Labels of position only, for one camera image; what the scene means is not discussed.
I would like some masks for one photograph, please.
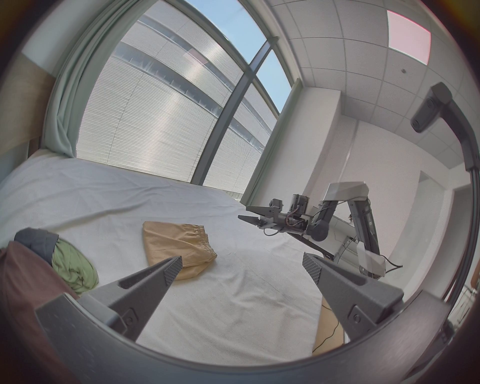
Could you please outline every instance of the square ceiling light panel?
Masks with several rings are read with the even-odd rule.
[[[430,56],[430,32],[398,13],[387,11],[388,46],[427,65]]]

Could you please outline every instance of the white sheet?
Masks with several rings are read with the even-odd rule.
[[[173,283],[137,342],[224,365],[310,356],[322,297],[301,265],[311,249],[244,213],[223,191],[40,151],[0,184],[0,244],[25,227],[57,232],[106,284],[147,267],[144,221],[204,225],[217,259]]]

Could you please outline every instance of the green cloth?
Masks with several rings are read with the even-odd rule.
[[[78,295],[98,284],[95,267],[68,241],[58,239],[53,251],[52,267]]]

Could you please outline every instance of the blue sky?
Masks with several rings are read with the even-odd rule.
[[[237,0],[187,0],[230,40],[247,62],[265,42],[262,31]],[[290,93],[290,85],[274,52],[257,73],[279,111]]]

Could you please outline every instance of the brown cloth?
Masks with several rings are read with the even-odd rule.
[[[201,225],[145,221],[143,236],[148,265],[181,256],[183,268],[176,280],[197,276],[216,258]]]
[[[40,327],[35,309],[73,292],[45,260],[16,241],[0,250],[0,302],[17,332],[40,364],[58,383],[79,383],[60,361]]]

